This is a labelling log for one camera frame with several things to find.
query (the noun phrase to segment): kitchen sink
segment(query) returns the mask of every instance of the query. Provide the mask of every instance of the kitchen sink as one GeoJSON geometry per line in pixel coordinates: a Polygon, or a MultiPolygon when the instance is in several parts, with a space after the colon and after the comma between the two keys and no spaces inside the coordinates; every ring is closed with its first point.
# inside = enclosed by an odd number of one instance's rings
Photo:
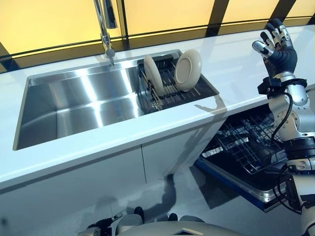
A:
{"type": "Polygon", "coordinates": [[[173,79],[179,50],[151,54],[167,92],[158,97],[143,69],[144,56],[71,68],[27,79],[14,150],[103,127],[218,94],[203,77],[190,92],[173,79]]]}

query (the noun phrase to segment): dishwasher rack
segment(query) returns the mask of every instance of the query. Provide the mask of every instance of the dishwasher rack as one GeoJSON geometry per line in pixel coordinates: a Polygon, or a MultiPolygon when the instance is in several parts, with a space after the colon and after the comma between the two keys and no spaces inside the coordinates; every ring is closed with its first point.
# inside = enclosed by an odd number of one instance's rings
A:
{"type": "Polygon", "coordinates": [[[173,55],[165,55],[159,57],[153,57],[157,65],[157,69],[160,73],[165,95],[159,97],[154,89],[153,84],[147,79],[143,59],[138,61],[138,77],[142,82],[142,89],[145,94],[138,94],[139,96],[146,96],[151,98],[148,101],[150,107],[148,107],[148,113],[160,111],[170,107],[175,107],[184,103],[196,101],[209,96],[217,95],[218,91],[205,79],[201,74],[198,83],[193,89],[187,92],[179,90],[175,85],[175,65],[178,58],[173,55]]]}
{"type": "Polygon", "coordinates": [[[215,135],[215,144],[210,142],[202,156],[207,158],[223,151],[231,154],[249,174],[256,174],[286,160],[279,136],[275,136],[278,142],[271,141],[273,126],[272,114],[226,122],[215,135]]]}

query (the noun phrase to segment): white countertop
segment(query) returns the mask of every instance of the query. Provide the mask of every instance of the white countertop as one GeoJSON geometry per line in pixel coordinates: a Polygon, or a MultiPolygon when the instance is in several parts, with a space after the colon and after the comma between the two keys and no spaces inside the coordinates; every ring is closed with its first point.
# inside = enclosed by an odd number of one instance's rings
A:
{"type": "MultiPolygon", "coordinates": [[[[307,79],[308,88],[315,84],[314,30],[314,25],[288,28],[298,54],[294,74],[307,79]]],[[[118,52],[116,59],[196,49],[202,74],[220,94],[21,150],[12,148],[27,77],[108,59],[92,56],[0,74],[0,190],[266,103],[257,86],[268,74],[252,49],[259,35],[251,31],[118,52]]]]}

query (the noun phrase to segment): faucet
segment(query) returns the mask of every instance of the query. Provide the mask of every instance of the faucet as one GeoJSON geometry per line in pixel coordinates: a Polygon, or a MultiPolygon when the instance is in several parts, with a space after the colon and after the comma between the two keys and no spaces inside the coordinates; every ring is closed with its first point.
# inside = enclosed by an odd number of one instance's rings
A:
{"type": "Polygon", "coordinates": [[[112,3],[111,0],[103,0],[104,14],[100,0],[94,0],[94,4],[100,27],[100,38],[103,43],[105,54],[109,57],[113,66],[114,65],[113,57],[115,55],[115,51],[112,47],[112,44],[110,42],[110,36],[107,32],[107,29],[117,28],[112,3]]]}

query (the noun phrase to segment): white plate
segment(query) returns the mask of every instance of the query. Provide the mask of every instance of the white plate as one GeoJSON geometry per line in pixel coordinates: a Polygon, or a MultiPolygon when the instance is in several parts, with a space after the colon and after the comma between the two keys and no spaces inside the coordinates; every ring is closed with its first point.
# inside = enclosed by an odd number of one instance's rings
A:
{"type": "Polygon", "coordinates": [[[157,92],[157,95],[163,96],[165,94],[163,82],[154,60],[149,55],[146,55],[144,57],[143,64],[147,79],[151,81],[155,91],[157,92]]]}
{"type": "Polygon", "coordinates": [[[175,84],[181,91],[191,90],[201,74],[201,55],[194,49],[184,52],[175,67],[175,84]]]}

